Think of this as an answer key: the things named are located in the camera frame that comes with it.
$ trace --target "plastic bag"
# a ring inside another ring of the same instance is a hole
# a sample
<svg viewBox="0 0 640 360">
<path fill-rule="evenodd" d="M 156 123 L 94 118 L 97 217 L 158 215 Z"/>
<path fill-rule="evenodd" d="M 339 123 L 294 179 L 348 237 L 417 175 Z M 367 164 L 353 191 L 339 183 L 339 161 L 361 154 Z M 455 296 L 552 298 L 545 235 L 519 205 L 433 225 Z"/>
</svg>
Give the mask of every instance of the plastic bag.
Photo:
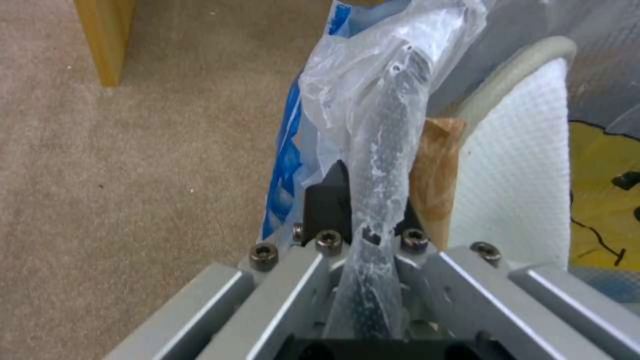
<svg viewBox="0 0 640 360">
<path fill-rule="evenodd" d="M 429 94 L 485 14 L 481 1 L 414 0 L 354 37 L 324 36 L 300 76 L 305 115 L 349 170 L 353 243 L 326 336 L 402 335 L 393 230 L 404 216 Z"/>
</svg>

